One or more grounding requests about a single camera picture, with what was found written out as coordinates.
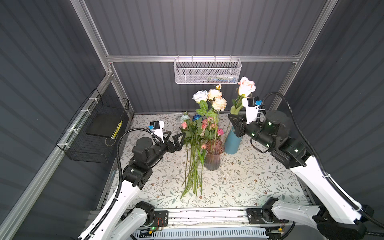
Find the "small pink rose stem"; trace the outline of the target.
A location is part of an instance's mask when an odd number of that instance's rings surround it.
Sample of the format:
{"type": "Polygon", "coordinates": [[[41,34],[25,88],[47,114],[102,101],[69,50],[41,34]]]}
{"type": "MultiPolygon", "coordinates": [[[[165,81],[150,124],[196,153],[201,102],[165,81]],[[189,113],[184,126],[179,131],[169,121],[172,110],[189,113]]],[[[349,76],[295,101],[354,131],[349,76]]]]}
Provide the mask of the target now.
{"type": "Polygon", "coordinates": [[[181,124],[181,128],[183,130],[183,133],[185,134],[185,140],[184,140],[184,144],[186,146],[186,152],[187,152],[187,160],[186,160],[186,166],[185,166],[185,180],[184,180],[184,185],[185,185],[185,189],[183,191],[183,196],[187,194],[187,192],[189,191],[189,187],[188,187],[188,165],[189,165],[189,143],[190,143],[190,137],[189,137],[189,132],[188,132],[188,124],[187,122],[183,122],[181,124]]]}

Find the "large pink rose stem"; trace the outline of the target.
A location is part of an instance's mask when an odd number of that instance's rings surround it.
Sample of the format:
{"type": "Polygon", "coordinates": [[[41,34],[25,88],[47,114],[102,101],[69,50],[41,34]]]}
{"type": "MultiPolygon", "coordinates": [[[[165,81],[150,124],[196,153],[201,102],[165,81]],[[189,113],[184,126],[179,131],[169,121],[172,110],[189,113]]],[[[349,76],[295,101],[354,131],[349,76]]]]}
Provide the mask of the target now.
{"type": "Polygon", "coordinates": [[[252,93],[256,90],[256,85],[253,81],[250,81],[247,77],[242,77],[238,82],[238,97],[233,100],[233,106],[231,107],[230,114],[238,115],[244,108],[242,105],[242,99],[251,97],[252,93]]]}

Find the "white green rose spray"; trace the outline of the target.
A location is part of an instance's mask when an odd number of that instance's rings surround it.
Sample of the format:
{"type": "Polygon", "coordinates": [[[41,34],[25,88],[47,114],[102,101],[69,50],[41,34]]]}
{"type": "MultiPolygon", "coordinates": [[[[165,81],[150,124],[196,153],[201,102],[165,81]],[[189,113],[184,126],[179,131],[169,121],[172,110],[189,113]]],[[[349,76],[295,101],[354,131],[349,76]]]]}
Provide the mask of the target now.
{"type": "Polygon", "coordinates": [[[195,170],[194,170],[195,157],[194,157],[194,147],[193,147],[193,143],[194,143],[194,140],[193,140],[193,138],[194,138],[193,119],[190,118],[190,116],[188,116],[188,115],[182,115],[181,120],[182,120],[182,123],[187,122],[188,132],[190,134],[189,135],[189,137],[190,137],[190,143],[189,143],[190,156],[189,156],[189,165],[188,165],[188,174],[189,174],[188,175],[188,187],[189,187],[188,192],[193,191],[193,194],[197,196],[198,192],[200,191],[199,188],[201,187],[202,181],[201,181],[201,175],[199,174],[199,181],[197,182],[195,170]]]}

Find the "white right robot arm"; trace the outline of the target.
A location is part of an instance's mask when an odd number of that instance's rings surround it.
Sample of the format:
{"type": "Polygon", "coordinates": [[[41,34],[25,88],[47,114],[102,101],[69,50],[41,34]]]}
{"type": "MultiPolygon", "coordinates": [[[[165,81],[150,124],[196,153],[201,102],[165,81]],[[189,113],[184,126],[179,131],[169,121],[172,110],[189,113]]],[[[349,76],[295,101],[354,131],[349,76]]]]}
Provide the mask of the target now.
{"type": "Polygon", "coordinates": [[[296,205],[270,198],[260,210],[248,209],[249,222],[262,220],[266,224],[290,221],[318,230],[329,240],[361,240],[364,236],[382,237],[365,226],[369,221],[378,227],[384,225],[374,219],[374,210],[349,196],[328,174],[320,157],[307,140],[291,138],[289,123],[293,114],[266,111],[264,101],[258,97],[241,95],[239,107],[244,114],[229,114],[237,137],[247,135],[258,142],[278,162],[303,181],[320,200],[319,205],[296,205]]]}

